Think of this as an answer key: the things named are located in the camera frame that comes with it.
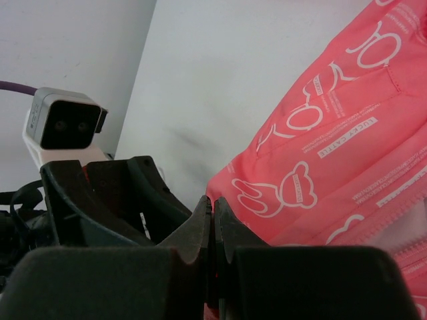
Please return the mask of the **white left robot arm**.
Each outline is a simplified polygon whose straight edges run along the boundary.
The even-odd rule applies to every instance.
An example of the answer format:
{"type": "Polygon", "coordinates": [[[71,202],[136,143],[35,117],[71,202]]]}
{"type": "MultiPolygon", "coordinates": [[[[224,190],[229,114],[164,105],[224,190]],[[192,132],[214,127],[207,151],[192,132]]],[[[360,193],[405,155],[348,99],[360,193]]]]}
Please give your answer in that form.
{"type": "Polygon", "coordinates": [[[190,215],[149,156],[52,161],[40,179],[1,194],[1,282],[34,249],[154,246],[190,215]]]}

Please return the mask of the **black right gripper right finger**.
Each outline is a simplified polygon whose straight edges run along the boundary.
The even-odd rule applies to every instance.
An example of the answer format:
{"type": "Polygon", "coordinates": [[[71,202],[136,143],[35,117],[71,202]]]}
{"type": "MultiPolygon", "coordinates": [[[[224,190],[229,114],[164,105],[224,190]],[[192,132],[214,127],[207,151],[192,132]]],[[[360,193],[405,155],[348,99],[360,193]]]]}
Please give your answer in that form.
{"type": "Polygon", "coordinates": [[[220,319],[425,319],[394,260],[367,246],[272,247],[224,198],[213,212],[220,319]]]}

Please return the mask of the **pink hooded jacket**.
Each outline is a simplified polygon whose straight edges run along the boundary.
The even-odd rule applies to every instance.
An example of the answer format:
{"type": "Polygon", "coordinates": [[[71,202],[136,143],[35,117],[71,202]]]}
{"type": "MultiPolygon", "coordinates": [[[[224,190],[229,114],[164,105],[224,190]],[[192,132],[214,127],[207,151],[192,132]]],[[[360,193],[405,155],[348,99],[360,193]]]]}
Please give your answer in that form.
{"type": "Polygon", "coordinates": [[[426,317],[426,2],[372,1],[207,184],[271,245],[373,245],[426,317]]]}

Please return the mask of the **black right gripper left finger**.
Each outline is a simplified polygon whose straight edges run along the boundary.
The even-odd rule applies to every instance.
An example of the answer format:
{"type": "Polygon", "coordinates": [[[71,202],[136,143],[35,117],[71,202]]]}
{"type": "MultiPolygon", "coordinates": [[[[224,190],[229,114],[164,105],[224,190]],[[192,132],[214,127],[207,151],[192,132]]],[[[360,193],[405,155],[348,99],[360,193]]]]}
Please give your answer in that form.
{"type": "Polygon", "coordinates": [[[211,201],[155,247],[48,247],[16,266],[2,319],[202,319],[211,201]]]}

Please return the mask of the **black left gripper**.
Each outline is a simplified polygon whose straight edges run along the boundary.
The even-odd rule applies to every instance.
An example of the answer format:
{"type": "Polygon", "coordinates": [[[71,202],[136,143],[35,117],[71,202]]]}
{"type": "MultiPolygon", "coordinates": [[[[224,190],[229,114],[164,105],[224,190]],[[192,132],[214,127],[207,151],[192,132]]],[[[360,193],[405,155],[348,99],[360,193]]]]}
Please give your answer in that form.
{"type": "Polygon", "coordinates": [[[40,168],[56,243],[73,247],[158,244],[190,216],[150,156],[51,161],[40,168]]]}

